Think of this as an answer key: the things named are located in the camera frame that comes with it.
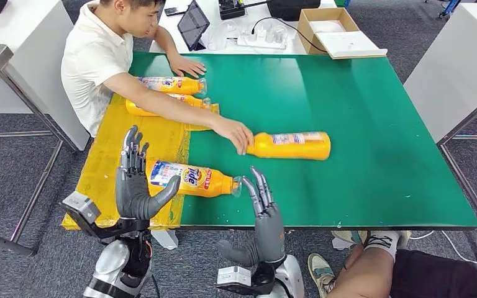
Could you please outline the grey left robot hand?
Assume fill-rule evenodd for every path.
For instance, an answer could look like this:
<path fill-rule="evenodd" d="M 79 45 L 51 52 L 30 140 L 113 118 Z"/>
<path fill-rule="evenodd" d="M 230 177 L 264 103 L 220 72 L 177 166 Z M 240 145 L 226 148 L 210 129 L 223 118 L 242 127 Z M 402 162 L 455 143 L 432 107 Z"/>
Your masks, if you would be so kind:
<path fill-rule="evenodd" d="M 145 174 L 146 150 L 140 142 L 143 133 L 136 125 L 127 131 L 120 152 L 120 165 L 116 173 L 116 207 L 125 219 L 150 220 L 177 194 L 181 178 L 170 178 L 166 187 L 152 196 Z"/>

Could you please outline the person's left hand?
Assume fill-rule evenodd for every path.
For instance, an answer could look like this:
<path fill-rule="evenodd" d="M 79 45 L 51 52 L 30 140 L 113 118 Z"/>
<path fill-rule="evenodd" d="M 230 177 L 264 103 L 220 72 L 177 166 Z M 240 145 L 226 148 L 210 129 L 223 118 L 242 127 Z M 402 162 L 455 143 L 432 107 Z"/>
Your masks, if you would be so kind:
<path fill-rule="evenodd" d="M 167 59 L 171 70 L 178 76 L 190 75 L 193 78 L 199 78 L 206 72 L 205 66 L 194 60 L 189 60 L 181 55 L 168 55 Z"/>

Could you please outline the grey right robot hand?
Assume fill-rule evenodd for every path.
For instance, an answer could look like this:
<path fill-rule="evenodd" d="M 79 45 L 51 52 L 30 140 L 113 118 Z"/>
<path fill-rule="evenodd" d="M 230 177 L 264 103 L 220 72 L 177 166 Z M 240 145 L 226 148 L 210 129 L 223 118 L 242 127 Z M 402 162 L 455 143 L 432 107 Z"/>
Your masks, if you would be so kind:
<path fill-rule="evenodd" d="M 227 240 L 217 242 L 218 252 L 229 261 L 251 267 L 259 263 L 276 263 L 286 256 L 284 225 L 280 208 L 274 201 L 268 181 L 262 171 L 251 166 L 255 177 L 253 183 L 242 176 L 242 184 L 247 188 L 255 214 L 255 236 L 241 246 L 232 246 Z"/>

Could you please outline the person's right hand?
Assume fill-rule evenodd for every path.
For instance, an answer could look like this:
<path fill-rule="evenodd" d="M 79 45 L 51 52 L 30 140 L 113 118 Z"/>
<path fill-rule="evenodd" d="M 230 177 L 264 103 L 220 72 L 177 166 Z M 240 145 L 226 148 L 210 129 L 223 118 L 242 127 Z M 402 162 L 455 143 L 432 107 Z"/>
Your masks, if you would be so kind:
<path fill-rule="evenodd" d="M 241 122 L 217 115 L 209 121 L 209 127 L 230 140 L 239 155 L 245 155 L 248 146 L 253 144 L 252 131 Z"/>

